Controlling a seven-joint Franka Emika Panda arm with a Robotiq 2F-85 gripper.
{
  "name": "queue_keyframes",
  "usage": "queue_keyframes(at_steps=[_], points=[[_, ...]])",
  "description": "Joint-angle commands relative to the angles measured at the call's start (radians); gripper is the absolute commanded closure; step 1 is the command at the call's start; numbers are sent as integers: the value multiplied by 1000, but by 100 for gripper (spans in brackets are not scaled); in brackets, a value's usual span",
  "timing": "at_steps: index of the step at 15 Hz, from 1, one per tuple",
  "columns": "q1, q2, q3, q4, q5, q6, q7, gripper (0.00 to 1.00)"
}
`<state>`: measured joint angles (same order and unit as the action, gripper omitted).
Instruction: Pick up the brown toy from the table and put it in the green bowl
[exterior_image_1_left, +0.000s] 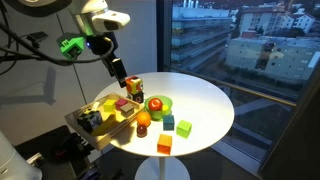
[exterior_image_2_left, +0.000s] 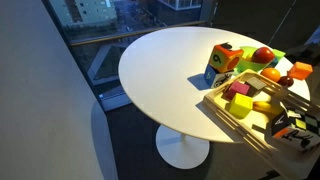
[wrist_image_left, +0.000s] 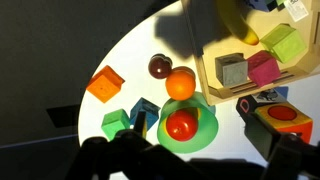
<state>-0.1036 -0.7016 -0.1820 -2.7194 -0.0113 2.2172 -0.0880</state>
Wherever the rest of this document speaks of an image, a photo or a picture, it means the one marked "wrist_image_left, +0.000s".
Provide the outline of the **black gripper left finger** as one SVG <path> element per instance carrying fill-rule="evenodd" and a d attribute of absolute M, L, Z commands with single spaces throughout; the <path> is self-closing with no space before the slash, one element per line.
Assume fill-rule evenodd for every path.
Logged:
<path fill-rule="evenodd" d="M 147 134 L 147 121 L 146 113 L 144 111 L 139 111 L 134 124 L 134 131 L 141 135 L 143 138 Z"/>

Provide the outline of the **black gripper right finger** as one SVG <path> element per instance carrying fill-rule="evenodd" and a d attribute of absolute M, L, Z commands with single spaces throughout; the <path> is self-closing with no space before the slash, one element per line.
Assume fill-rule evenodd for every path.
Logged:
<path fill-rule="evenodd" d="M 245 118 L 244 134 L 265 160 L 270 158 L 280 138 L 277 130 L 254 113 L 250 113 Z"/>

